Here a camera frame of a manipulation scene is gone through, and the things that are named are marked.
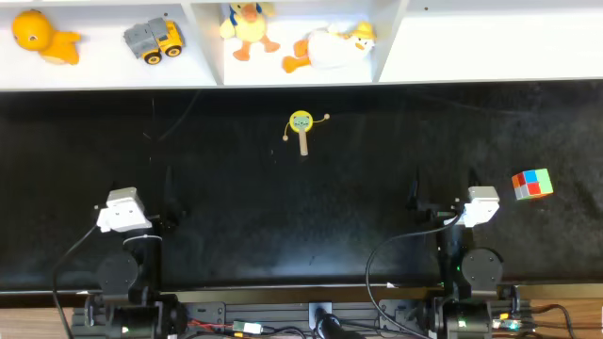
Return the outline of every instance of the toy truck wheel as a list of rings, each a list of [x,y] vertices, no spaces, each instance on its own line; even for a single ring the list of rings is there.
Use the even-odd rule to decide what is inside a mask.
[[[168,48],[168,50],[166,51],[166,54],[168,55],[168,57],[178,57],[178,56],[180,56],[181,53],[182,53],[181,46],[172,46],[172,47]]]
[[[144,57],[144,61],[149,65],[156,65],[161,61],[161,54],[157,53],[149,53]]]

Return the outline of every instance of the blue cube sticker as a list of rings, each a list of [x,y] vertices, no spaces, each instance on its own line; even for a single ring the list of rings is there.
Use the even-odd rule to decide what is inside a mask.
[[[538,178],[536,177],[535,170],[526,170],[524,172],[524,177],[526,178],[526,183],[538,183]]]

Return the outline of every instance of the toy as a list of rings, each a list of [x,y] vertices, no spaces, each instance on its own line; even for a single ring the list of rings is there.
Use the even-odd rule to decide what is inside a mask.
[[[176,23],[163,18],[152,19],[148,24],[135,24],[123,33],[123,38],[136,58],[142,57],[149,65],[161,61],[159,51],[168,57],[178,57],[185,46]]]
[[[50,63],[76,65],[79,62],[74,43],[80,41],[81,36],[77,33],[56,31],[48,19],[37,10],[19,14],[12,22],[12,34],[19,46],[27,51],[40,53],[40,56]]]
[[[267,3],[232,3],[230,17],[220,27],[220,35],[224,39],[234,36],[243,41],[240,50],[233,53],[240,61],[250,59],[249,51],[254,42],[262,42],[267,53],[278,51],[279,43],[270,41],[266,36],[266,20],[264,14],[274,16],[274,8]]]
[[[307,40],[295,43],[295,57],[283,59],[283,69],[293,73],[299,67],[312,65],[318,69],[330,69],[363,59],[375,46],[375,34],[369,23],[361,22],[348,34],[337,33],[329,28],[315,30]]]
[[[513,188],[518,200],[544,197],[553,193],[548,170],[526,170],[513,177]]]
[[[289,140],[289,137],[286,135],[286,129],[291,125],[291,129],[293,132],[300,135],[300,154],[302,156],[308,155],[308,142],[306,139],[306,133],[310,131],[312,126],[315,123],[327,121],[331,116],[329,114],[325,114],[324,118],[320,121],[314,121],[310,113],[306,111],[297,111],[291,114],[289,117],[289,122],[285,126],[285,133],[283,134],[283,140]]]

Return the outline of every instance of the wooden floor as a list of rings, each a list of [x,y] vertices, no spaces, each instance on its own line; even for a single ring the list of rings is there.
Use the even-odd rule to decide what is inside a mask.
[[[601,330],[603,299],[563,299],[533,300],[532,307],[559,303],[567,308],[576,328],[575,334],[580,339],[603,338]],[[71,318],[72,309],[65,309]],[[534,317],[537,323],[563,325],[565,320],[562,311],[552,310]],[[579,327],[599,327],[597,330],[579,330]],[[536,330],[545,336],[568,338],[566,329]],[[0,339],[64,339],[57,310],[55,309],[0,309]]]

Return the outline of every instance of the yellow hat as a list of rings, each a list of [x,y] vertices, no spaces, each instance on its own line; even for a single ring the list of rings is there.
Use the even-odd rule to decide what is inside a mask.
[[[354,37],[358,37],[360,39],[371,39],[375,40],[375,34],[373,33],[373,26],[367,22],[361,22],[356,27],[356,30],[351,32]]]

